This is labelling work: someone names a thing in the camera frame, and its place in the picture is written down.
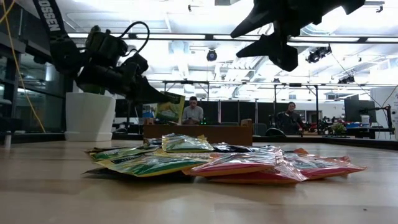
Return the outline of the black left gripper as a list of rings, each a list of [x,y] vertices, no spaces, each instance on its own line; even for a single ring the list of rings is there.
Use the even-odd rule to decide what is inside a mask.
[[[170,98],[150,85],[142,74],[149,68],[147,60],[139,54],[125,60],[118,67],[89,62],[76,79],[76,84],[88,92],[101,92],[130,96],[137,104],[166,103]]]

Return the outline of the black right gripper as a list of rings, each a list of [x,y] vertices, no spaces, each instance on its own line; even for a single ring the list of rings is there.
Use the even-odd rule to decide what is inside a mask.
[[[342,7],[348,15],[363,6],[365,0],[282,1],[280,12],[277,12],[277,0],[253,0],[253,3],[253,8],[247,17],[230,33],[232,38],[246,35],[273,21],[274,32],[277,34],[298,36],[301,28],[309,24],[320,24],[322,17],[332,10]],[[298,66],[298,50],[275,33],[261,35],[259,40],[241,49],[236,56],[239,58],[268,56],[274,65],[288,72]]]

